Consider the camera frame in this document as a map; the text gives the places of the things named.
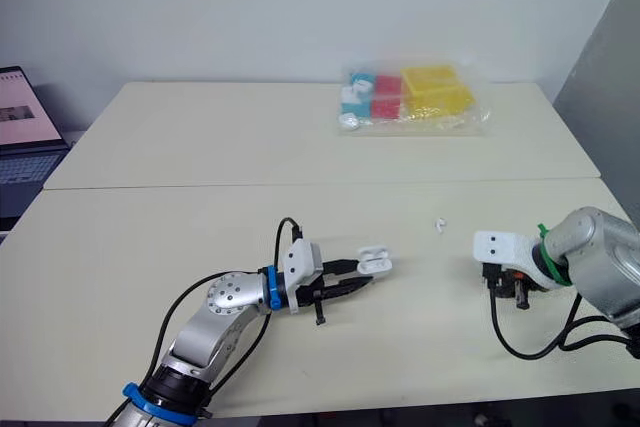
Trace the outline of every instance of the black cable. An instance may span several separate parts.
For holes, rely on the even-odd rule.
[[[555,349],[559,347],[563,351],[571,352],[574,350],[578,350],[582,347],[586,347],[587,345],[593,344],[595,342],[619,342],[622,344],[630,344],[631,341],[625,337],[615,336],[615,335],[593,335],[591,337],[587,337],[586,339],[580,340],[578,342],[574,342],[569,345],[565,345],[564,342],[567,339],[567,336],[576,328],[581,325],[588,324],[590,322],[608,322],[609,320],[601,315],[593,315],[588,317],[583,317],[582,319],[573,320],[575,315],[578,312],[578,307],[580,306],[580,302],[582,300],[582,296],[578,294],[576,299],[573,302],[571,310],[569,312],[569,316],[565,323],[565,327],[560,331],[560,333],[542,350],[536,352],[534,354],[523,354],[522,352],[518,352],[513,347],[509,345],[509,343],[505,340],[500,331],[500,325],[498,324],[498,313],[496,308],[496,294],[495,288],[491,288],[489,290],[490,302],[491,302],[491,323],[493,324],[493,330],[498,337],[498,340],[502,344],[502,346],[509,352],[511,355],[522,359],[522,360],[538,360],[548,355]]]
[[[142,381],[140,382],[140,386],[138,387],[139,389],[142,389],[144,387],[144,385],[148,382],[148,380],[153,375],[154,370],[156,369],[156,364],[158,363],[158,358],[160,357],[160,350],[162,349],[162,342],[164,341],[164,335],[165,335],[165,333],[167,331],[167,327],[169,326],[169,321],[171,320],[171,316],[173,315],[175,310],[178,308],[180,303],[191,292],[193,292],[195,289],[200,287],[202,284],[205,284],[205,283],[207,283],[207,282],[209,282],[211,280],[217,279],[218,277],[221,277],[221,276],[226,275],[226,274],[228,274],[228,272],[218,272],[217,274],[208,275],[207,277],[204,277],[203,279],[200,279],[195,284],[192,284],[187,290],[185,290],[180,295],[180,297],[178,297],[173,302],[173,304],[171,304],[171,307],[169,307],[169,310],[167,310],[167,313],[165,314],[164,319],[162,319],[162,324],[160,326],[160,331],[158,332],[158,338],[156,340],[156,345],[153,348],[153,355],[151,356],[151,362],[149,362],[149,368],[147,369],[146,374],[144,375]],[[104,424],[102,424],[102,427],[109,427],[111,424],[113,424],[113,422],[116,420],[118,415],[120,415],[122,413],[122,411],[125,409],[125,407],[129,404],[130,401],[131,401],[131,399],[126,399],[124,402],[122,402],[122,404],[120,404],[118,406],[118,408],[113,411],[113,413],[104,422]]]
[[[276,268],[276,272],[278,271],[278,259],[280,257],[280,236],[282,235],[282,229],[284,228],[284,224],[289,222],[291,224],[291,237],[292,242],[295,242],[298,237],[302,237],[302,230],[298,223],[293,220],[291,217],[285,217],[278,224],[278,229],[276,230],[276,245],[273,252],[273,266]]]
[[[260,332],[258,333],[256,340],[254,340],[253,343],[251,344],[251,347],[249,347],[247,351],[244,353],[244,355],[240,357],[240,360],[238,360],[238,362],[236,362],[235,365],[229,369],[229,372],[226,373],[226,375],[222,378],[222,380],[218,382],[215,385],[215,387],[209,390],[207,397],[205,397],[202,404],[200,404],[202,408],[205,408],[207,405],[209,405],[209,402],[211,402],[211,399],[213,398],[213,396],[218,393],[218,391],[224,386],[224,384],[226,384],[229,381],[229,379],[233,376],[233,374],[235,374],[236,371],[240,367],[242,367],[242,364],[246,362],[246,360],[253,353],[253,351],[256,350],[256,347],[258,347],[258,344],[260,343],[260,341],[262,340],[262,337],[264,337],[264,334],[267,331],[267,327],[269,326],[269,320],[271,320],[271,314],[267,314],[265,316],[264,322],[262,323],[262,328],[260,329]]]
[[[276,241],[273,249],[273,266],[275,267],[276,272],[278,271],[278,262],[279,262],[279,256],[280,256],[280,238],[282,237],[282,229],[284,228],[284,225],[287,222],[291,224],[291,237],[292,237],[291,240],[295,242],[296,239],[302,237],[302,230],[300,229],[300,225],[298,225],[298,223],[295,220],[293,220],[291,217],[285,217],[280,221],[280,223],[278,224],[278,228],[276,230]],[[213,396],[218,393],[218,391],[229,381],[229,379],[233,376],[233,374],[235,374],[238,371],[238,369],[242,367],[242,364],[245,363],[245,361],[249,358],[249,356],[253,353],[253,351],[256,350],[256,347],[258,347],[258,344],[260,343],[260,341],[264,337],[265,332],[267,331],[267,327],[269,326],[270,320],[271,320],[271,314],[269,313],[266,315],[264,322],[262,323],[262,328],[260,329],[260,332],[258,333],[256,340],[253,341],[251,346],[247,349],[247,351],[240,358],[240,360],[238,360],[238,362],[236,362],[234,366],[231,367],[231,369],[229,369],[229,372],[225,374],[222,380],[220,380],[220,382],[218,382],[214,387],[212,387],[209,390],[207,397],[200,404],[201,408],[205,408],[207,405],[209,405]]]
[[[562,350],[564,350],[565,352],[572,352],[574,350],[581,349],[582,347],[586,347],[587,345],[591,345],[596,342],[605,342],[605,341],[619,342],[624,345],[629,345],[631,343],[631,341],[626,337],[621,337],[619,335],[601,334],[601,335],[592,335],[590,337],[587,337],[586,339],[582,339],[572,344],[565,345],[562,347]]]
[[[560,342],[560,340],[562,339],[562,336],[564,335],[564,331],[558,334],[544,349],[542,349],[539,352],[536,352],[535,354],[523,354],[521,352],[518,352],[517,350],[515,350],[513,347],[509,345],[509,343],[502,336],[502,332],[500,331],[500,325],[498,324],[498,313],[496,309],[495,289],[489,290],[489,298],[491,303],[491,323],[493,324],[493,330],[495,331],[496,337],[498,337],[498,340],[500,341],[502,346],[511,355],[518,357],[519,359],[522,359],[522,360],[538,360],[543,358],[545,355],[548,355],[553,349],[555,349],[556,346],[558,345],[558,342]]]
[[[131,402],[131,399],[126,399],[124,402],[122,402],[118,406],[118,408],[113,411],[113,413],[109,416],[109,418],[104,421],[104,424],[102,424],[102,427],[109,427],[111,424],[113,424],[115,420],[118,418],[118,416],[122,413],[124,408],[127,405],[129,405],[129,402]]]
[[[292,228],[291,228],[292,241],[295,242],[296,239],[302,237],[302,230],[300,229],[300,225],[298,225],[298,223],[295,220],[293,220],[291,217],[285,217],[284,219],[282,219],[280,221],[280,223],[278,224],[278,229],[276,231],[276,241],[275,241],[275,248],[274,248],[274,255],[273,255],[273,265],[275,266],[276,271],[278,270],[278,258],[279,258],[279,255],[280,255],[280,238],[282,236],[282,229],[284,228],[284,225],[287,222],[289,222],[291,224],[291,226],[292,226]],[[171,316],[173,315],[174,311],[178,308],[180,303],[191,292],[193,292],[195,289],[200,287],[202,284],[205,284],[205,283],[207,283],[207,282],[209,282],[211,280],[217,279],[218,277],[221,277],[221,276],[226,275],[228,273],[229,272],[220,272],[220,273],[217,273],[217,274],[212,274],[212,275],[209,275],[207,277],[204,277],[203,279],[200,279],[195,284],[191,285],[187,290],[185,290],[180,295],[180,297],[178,297],[173,302],[173,304],[171,304],[171,307],[169,308],[169,310],[165,314],[164,319],[162,320],[162,325],[160,326],[160,331],[158,332],[158,338],[156,340],[156,345],[155,345],[155,347],[153,349],[153,355],[151,357],[151,362],[149,363],[149,368],[147,369],[147,372],[146,372],[144,378],[142,379],[142,382],[140,382],[139,389],[142,389],[144,387],[144,385],[148,382],[148,380],[151,378],[151,376],[153,375],[153,372],[156,369],[156,364],[158,363],[158,359],[160,358],[160,350],[162,349],[162,343],[164,341],[164,335],[165,335],[165,333],[167,331],[167,327],[169,325],[169,321],[171,320]],[[258,347],[258,344],[260,343],[260,341],[264,337],[265,332],[267,331],[267,327],[269,326],[269,321],[270,320],[271,320],[271,313],[269,313],[269,314],[267,314],[265,316],[264,322],[262,323],[262,327],[260,328],[260,332],[258,333],[258,336],[253,341],[251,346],[247,349],[247,351],[244,353],[244,355],[238,360],[238,362],[236,362],[235,365],[231,369],[229,369],[229,372],[226,373],[226,375],[222,378],[222,380],[220,380],[220,382],[218,382],[212,389],[209,390],[209,393],[205,397],[204,401],[200,404],[200,407],[204,408],[209,404],[209,402],[211,402],[211,399],[213,398],[213,396],[229,381],[229,379],[233,376],[233,374],[235,374],[236,371],[240,367],[242,367],[242,364],[244,364],[246,362],[246,360],[253,353],[253,351],[256,350],[256,348]],[[125,407],[129,404],[130,401],[131,401],[131,399],[126,399],[122,404],[120,404],[118,406],[118,408],[105,421],[105,423],[103,424],[102,427],[109,427],[115,421],[115,419],[118,417],[118,415],[120,415],[120,413],[125,409]]]
[[[158,339],[156,340],[156,345],[153,349],[153,355],[151,356],[151,362],[149,363],[149,368],[147,369],[147,373],[144,375],[142,382],[140,382],[139,389],[142,389],[145,386],[147,381],[153,375],[153,372],[156,370],[156,364],[158,363],[158,359],[160,358],[160,350],[162,349],[162,342],[164,341],[164,334],[167,332],[167,327],[169,326],[169,321],[171,320],[171,316],[173,315],[175,310],[178,308],[178,306],[191,292],[196,290],[202,284],[206,284],[207,282],[217,279],[218,277],[222,277],[223,275],[227,275],[228,273],[229,272],[218,272],[217,274],[208,275],[200,279],[195,284],[192,284],[182,294],[180,294],[180,297],[178,297],[173,302],[173,304],[171,304],[171,307],[169,307],[169,310],[167,310],[167,313],[165,314],[164,319],[162,320],[162,325],[160,326],[160,331],[158,332]]]

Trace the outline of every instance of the blue ring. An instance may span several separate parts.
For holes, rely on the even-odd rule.
[[[166,410],[162,407],[158,407],[155,404],[147,402],[147,399],[142,397],[142,394],[138,390],[138,386],[133,382],[125,385],[122,393],[125,395],[125,397],[129,397],[133,405],[138,407],[140,410],[146,412],[149,415],[153,415],[154,417],[158,417],[159,419],[180,425],[193,425],[198,421],[198,417],[195,417],[193,415],[172,412],[171,410]]]
[[[280,310],[282,308],[282,301],[278,294],[276,268],[273,265],[267,267],[267,280],[269,281],[269,306],[271,310]]]

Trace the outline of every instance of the red block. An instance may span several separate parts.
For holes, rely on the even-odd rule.
[[[402,103],[402,78],[391,75],[376,76],[375,91],[371,102],[371,117],[397,119]]]
[[[391,75],[376,76],[375,95],[402,95],[402,78]]]
[[[387,99],[373,99],[371,102],[371,117],[374,119],[397,119],[400,113],[400,97]]]

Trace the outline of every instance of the cyan block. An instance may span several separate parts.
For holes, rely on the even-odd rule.
[[[351,74],[351,84],[356,83],[358,80],[366,80],[367,82],[371,82],[371,84],[375,85],[376,76],[373,74],[365,74],[363,72],[356,72],[355,74]]]
[[[371,117],[371,102],[361,104],[342,104],[343,114],[353,114],[356,117]]]

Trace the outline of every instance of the yellow block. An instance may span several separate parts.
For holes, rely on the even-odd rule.
[[[456,115],[475,102],[453,67],[411,67],[402,71],[409,115],[414,118]]]

